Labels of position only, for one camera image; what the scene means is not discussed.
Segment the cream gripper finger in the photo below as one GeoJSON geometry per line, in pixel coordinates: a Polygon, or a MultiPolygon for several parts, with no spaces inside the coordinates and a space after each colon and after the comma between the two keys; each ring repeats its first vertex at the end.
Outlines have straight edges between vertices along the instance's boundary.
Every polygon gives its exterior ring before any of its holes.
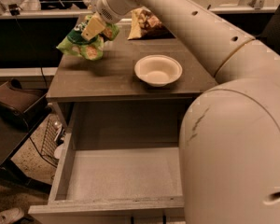
{"type": "Polygon", "coordinates": [[[90,41],[95,36],[100,34],[104,29],[106,28],[106,22],[102,19],[102,17],[95,13],[85,26],[83,32],[81,33],[81,36],[90,41]]]}

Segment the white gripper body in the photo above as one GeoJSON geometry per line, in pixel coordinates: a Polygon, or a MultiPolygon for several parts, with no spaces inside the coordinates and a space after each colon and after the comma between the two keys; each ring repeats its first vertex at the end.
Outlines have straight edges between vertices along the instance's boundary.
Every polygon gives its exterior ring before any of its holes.
{"type": "Polygon", "coordinates": [[[133,0],[98,0],[96,11],[107,23],[119,22],[127,13],[139,5],[133,0]]]}

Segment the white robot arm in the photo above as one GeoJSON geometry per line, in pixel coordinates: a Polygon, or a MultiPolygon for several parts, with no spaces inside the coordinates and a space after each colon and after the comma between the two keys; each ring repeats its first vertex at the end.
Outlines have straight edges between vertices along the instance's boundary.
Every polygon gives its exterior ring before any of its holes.
{"type": "Polygon", "coordinates": [[[189,107],[179,155],[187,224],[280,224],[280,56],[191,0],[98,0],[109,23],[147,7],[217,85],[189,107]]]}

